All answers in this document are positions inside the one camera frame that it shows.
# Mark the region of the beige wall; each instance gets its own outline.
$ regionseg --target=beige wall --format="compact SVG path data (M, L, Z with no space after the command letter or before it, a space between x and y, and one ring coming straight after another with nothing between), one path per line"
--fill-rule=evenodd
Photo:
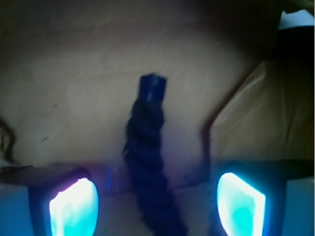
M272 5L231 4L17 2L21 21L16 37L4 36L0 71L0 116L17 136L16 161L121 166L138 78L155 71L168 77L162 155L170 184L200 178L201 133L277 31Z

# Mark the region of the dark blue rope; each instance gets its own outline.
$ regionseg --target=dark blue rope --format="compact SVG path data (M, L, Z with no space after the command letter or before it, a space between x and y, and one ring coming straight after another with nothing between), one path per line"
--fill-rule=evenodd
M163 123L160 103L136 100L126 129L125 161L144 222L156 236L186 236L187 228L162 173L160 130Z

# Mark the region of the cyan light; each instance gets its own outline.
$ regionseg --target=cyan light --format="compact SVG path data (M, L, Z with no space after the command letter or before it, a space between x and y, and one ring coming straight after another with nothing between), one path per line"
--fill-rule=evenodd
M225 173L218 183L218 211L229 236L261 236L266 196L234 173Z
M52 236L92 236L98 218L96 186L81 178L49 202Z

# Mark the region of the twisted rope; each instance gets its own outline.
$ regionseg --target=twisted rope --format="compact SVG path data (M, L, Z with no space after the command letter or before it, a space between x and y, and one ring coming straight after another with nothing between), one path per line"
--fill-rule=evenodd
M160 130L163 123L159 103L135 101L126 129L125 162L143 220L155 236L186 236L187 228L162 173Z

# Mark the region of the blue led light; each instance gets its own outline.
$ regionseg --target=blue led light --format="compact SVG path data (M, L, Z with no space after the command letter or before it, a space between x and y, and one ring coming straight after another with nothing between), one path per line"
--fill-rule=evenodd
M266 196L233 173L218 183L218 211L229 236L261 236Z
M52 236L92 236L98 218L96 186L81 178L49 202Z

